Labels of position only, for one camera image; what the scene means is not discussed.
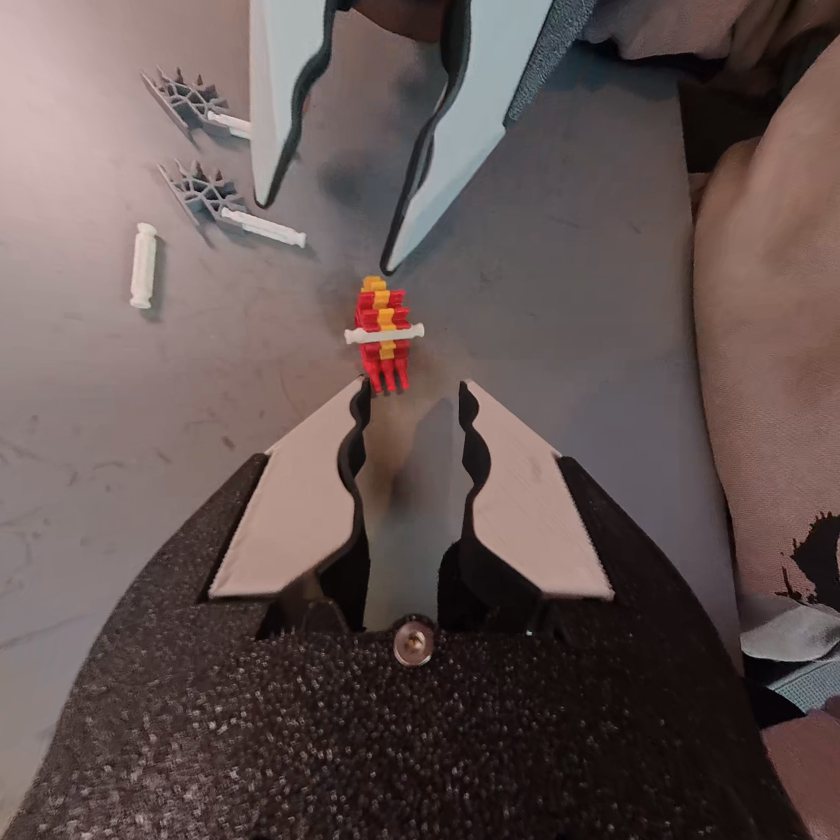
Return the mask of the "grey cloth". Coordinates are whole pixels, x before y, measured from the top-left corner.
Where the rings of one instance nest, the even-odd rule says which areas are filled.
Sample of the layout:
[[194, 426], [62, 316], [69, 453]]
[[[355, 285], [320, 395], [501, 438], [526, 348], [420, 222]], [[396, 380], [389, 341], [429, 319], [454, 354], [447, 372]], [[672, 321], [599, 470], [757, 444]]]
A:
[[839, 617], [834, 609], [782, 595], [749, 594], [738, 603], [748, 682], [808, 714], [839, 695]]

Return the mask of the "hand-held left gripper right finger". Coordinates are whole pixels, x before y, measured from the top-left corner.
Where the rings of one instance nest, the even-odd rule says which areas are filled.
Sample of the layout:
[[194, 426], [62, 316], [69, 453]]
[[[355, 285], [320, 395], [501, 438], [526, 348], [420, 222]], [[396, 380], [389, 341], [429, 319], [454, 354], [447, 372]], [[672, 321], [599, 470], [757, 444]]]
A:
[[441, 628], [538, 631], [550, 604], [613, 602], [560, 452], [471, 380], [458, 386], [458, 422], [471, 488], [438, 571]]

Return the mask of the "person's right forearm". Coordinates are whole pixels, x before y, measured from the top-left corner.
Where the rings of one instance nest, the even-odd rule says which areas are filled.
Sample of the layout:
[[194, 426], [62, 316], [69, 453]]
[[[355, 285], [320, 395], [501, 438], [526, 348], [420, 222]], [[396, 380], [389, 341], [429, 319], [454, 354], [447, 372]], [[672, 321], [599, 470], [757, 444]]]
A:
[[741, 75], [780, 57], [806, 32], [838, 28], [838, 1], [603, 1], [581, 39], [612, 42], [620, 57], [724, 59]]

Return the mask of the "person's beige sweater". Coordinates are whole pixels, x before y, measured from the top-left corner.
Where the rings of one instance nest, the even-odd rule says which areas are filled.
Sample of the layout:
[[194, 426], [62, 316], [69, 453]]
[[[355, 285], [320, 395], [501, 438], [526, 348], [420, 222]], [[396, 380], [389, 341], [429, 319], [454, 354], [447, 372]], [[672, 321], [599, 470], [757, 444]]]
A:
[[699, 201], [696, 342], [738, 603], [838, 612], [838, 82], [835, 38]]

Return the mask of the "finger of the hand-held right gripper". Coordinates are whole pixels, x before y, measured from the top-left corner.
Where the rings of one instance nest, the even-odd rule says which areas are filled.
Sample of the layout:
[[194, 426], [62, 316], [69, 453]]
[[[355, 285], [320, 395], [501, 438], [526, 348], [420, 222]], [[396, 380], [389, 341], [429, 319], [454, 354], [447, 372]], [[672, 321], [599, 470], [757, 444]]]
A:
[[416, 137], [381, 270], [423, 242], [506, 133], [508, 111], [551, 1], [453, 2], [441, 40], [447, 84]]
[[336, 1], [249, 2], [250, 158], [255, 202], [277, 198], [301, 141], [303, 106], [327, 69]]

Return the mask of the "grey toy connector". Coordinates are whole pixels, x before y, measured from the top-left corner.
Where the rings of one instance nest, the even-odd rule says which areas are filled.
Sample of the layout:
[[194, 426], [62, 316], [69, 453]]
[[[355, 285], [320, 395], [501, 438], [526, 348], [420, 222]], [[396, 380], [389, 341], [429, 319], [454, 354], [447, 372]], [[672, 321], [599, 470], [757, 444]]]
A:
[[235, 183], [221, 171], [207, 174], [199, 160], [184, 165], [174, 161], [171, 171], [163, 164], [157, 169], [171, 191], [176, 203], [194, 227], [202, 231], [209, 222], [231, 226], [231, 214], [248, 214], [245, 198], [239, 194]]
[[227, 116], [233, 114], [228, 100], [200, 74], [190, 77], [179, 66], [168, 71], [157, 66], [155, 73], [141, 70], [140, 78], [168, 120], [190, 142], [194, 141], [196, 132], [218, 133], [219, 127], [207, 117], [210, 112]]

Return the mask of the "yellow toy connector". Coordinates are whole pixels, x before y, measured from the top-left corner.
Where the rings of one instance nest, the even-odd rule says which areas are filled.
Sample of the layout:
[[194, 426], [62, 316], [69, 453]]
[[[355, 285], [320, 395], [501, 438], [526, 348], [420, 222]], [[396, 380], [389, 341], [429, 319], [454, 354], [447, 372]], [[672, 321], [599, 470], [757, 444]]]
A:
[[[392, 305], [390, 303], [392, 290], [395, 290], [395, 289], [390, 289], [387, 286], [386, 281], [380, 276], [366, 276], [365, 278], [363, 278], [361, 289], [365, 285], [366, 282], [371, 283], [371, 279], [373, 279], [373, 278], [378, 279], [378, 281], [380, 281], [382, 283], [382, 285], [389, 291], [388, 302], [385, 302], [385, 300], [383, 299], [385, 297], [385, 295], [382, 292], [380, 293], [381, 298], [378, 298], [378, 300], [376, 302], [376, 308], [378, 309], [378, 316], [379, 316], [378, 321], [379, 321], [379, 325], [380, 325], [379, 330], [381, 330], [381, 329], [396, 329], [395, 326], [393, 326], [393, 323], [392, 323], [392, 316], [394, 314], [394, 309], [392, 308]], [[382, 349], [382, 344], [381, 344], [380, 360], [394, 359], [394, 348], [395, 348], [395, 343], [387, 343], [385, 345], [385, 350], [383, 350]]]

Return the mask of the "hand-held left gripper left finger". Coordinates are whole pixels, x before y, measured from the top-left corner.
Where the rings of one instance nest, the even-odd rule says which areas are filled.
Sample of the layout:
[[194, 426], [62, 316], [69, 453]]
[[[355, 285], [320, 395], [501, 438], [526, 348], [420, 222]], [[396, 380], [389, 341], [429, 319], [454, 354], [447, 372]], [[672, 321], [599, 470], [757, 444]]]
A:
[[327, 600], [345, 627], [364, 630], [371, 557], [356, 478], [370, 419], [371, 382], [358, 377], [269, 447], [210, 601], [277, 603], [290, 628]]

